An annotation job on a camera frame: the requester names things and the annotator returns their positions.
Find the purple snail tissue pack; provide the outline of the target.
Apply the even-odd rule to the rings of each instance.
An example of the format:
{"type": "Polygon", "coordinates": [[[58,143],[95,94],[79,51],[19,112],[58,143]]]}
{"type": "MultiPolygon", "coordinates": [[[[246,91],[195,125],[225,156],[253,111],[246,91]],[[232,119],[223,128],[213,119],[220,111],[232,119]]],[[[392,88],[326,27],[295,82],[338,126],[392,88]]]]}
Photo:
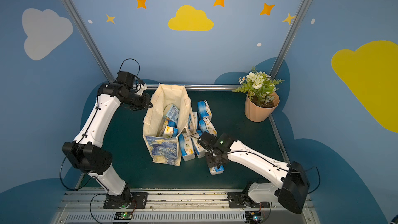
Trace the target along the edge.
{"type": "Polygon", "coordinates": [[[222,174],[224,172],[224,167],[223,165],[221,165],[220,167],[211,167],[209,168],[210,174],[211,175],[218,175],[218,174],[222,174]]]}

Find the canvas bag starry night print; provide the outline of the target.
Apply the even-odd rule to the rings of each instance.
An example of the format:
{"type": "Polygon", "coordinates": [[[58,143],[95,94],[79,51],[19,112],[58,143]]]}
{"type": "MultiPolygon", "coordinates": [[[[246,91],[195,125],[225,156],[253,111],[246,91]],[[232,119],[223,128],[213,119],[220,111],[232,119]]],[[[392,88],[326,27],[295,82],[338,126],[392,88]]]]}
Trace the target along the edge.
{"type": "Polygon", "coordinates": [[[143,138],[152,162],[179,166],[179,138],[190,135],[191,99],[184,86],[160,84],[151,96],[153,105],[144,118],[143,138]]]}

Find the blue floral tissue pack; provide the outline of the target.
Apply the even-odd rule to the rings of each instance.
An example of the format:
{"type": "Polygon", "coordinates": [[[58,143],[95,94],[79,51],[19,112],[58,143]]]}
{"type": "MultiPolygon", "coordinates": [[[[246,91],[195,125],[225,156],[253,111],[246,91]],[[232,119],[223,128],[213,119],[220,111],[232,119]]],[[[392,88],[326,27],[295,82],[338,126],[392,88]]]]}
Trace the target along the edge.
{"type": "Polygon", "coordinates": [[[167,105],[163,111],[163,117],[177,124],[179,119],[179,108],[175,104],[167,105]]]}

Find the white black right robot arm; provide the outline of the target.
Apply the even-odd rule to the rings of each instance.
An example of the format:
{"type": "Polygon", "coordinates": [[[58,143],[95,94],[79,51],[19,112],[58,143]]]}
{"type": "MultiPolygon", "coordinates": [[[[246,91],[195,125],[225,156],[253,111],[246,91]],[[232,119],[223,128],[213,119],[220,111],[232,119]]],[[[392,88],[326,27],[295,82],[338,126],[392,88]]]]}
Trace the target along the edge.
{"type": "Polygon", "coordinates": [[[218,138],[204,132],[198,138],[198,143],[207,151],[206,160],[210,168],[235,162],[269,181],[251,183],[245,188],[243,195],[251,201],[261,203],[277,200],[286,210],[302,213],[310,182],[301,164],[272,159],[225,133],[218,138]]]}

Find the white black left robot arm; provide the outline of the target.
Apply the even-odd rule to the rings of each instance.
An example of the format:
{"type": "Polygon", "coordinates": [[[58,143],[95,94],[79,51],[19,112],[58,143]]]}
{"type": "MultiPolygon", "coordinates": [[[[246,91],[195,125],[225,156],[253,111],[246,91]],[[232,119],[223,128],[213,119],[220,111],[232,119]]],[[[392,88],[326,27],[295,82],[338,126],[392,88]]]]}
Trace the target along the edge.
{"type": "Polygon", "coordinates": [[[84,127],[73,142],[66,142],[62,147],[72,166],[95,179],[105,190],[104,208],[127,209],[133,202],[129,186],[113,168],[112,154],[102,146],[110,121],[122,104],[133,111],[152,107],[146,89],[142,80],[102,84],[84,127]]]}

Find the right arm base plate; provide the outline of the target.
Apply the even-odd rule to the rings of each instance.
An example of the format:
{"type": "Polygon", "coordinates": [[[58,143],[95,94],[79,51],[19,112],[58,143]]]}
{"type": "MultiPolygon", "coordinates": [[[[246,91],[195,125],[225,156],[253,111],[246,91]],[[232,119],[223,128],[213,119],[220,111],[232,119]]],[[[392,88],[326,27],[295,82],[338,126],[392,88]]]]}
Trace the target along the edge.
{"type": "Polygon", "coordinates": [[[242,192],[228,192],[228,204],[230,208],[270,208],[269,202],[256,203],[242,192]]]}

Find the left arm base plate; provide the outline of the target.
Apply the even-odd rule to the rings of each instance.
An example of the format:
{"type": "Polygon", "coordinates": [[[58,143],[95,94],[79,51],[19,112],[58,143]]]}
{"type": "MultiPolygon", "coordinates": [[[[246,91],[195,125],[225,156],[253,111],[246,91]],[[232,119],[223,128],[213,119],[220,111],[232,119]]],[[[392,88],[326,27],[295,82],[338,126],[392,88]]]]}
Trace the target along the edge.
{"type": "Polygon", "coordinates": [[[147,192],[125,192],[118,196],[105,195],[104,209],[144,209],[147,192]]]}

